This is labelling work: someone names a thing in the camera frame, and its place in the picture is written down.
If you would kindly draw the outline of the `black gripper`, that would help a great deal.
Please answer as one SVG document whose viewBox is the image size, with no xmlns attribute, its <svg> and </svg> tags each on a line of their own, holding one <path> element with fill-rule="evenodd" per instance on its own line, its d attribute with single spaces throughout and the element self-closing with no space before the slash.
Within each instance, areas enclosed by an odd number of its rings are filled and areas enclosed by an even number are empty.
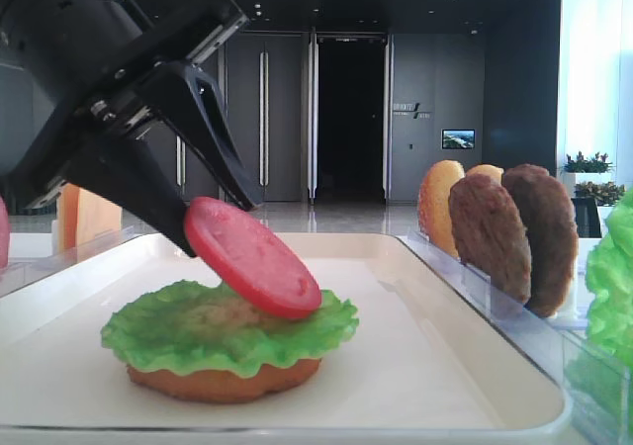
<svg viewBox="0 0 633 445">
<path fill-rule="evenodd" d="M 72 183 L 120 206 L 187 255 L 187 205 L 144 133 L 172 130 L 232 201 L 258 207 L 203 62 L 245 23 L 234 0 L 188 0 L 152 22 L 134 0 L 22 0 L 22 63 L 52 102 L 22 157 L 22 204 L 51 203 Z"/>
</svg>

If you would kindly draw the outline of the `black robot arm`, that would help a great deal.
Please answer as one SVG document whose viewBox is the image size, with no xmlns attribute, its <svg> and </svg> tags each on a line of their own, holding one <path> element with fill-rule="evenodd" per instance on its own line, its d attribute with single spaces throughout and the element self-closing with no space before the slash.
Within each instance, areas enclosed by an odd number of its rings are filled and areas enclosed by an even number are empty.
<svg viewBox="0 0 633 445">
<path fill-rule="evenodd" d="M 189 0 L 156 23 L 134 0 L 1 0 L 3 46 L 54 105 L 4 178 L 17 204 L 43 207 L 74 184 L 189 251 L 186 203 L 141 138 L 160 122 L 240 208 L 257 207 L 218 83 L 201 67 L 246 20 L 234 0 Z"/>
</svg>

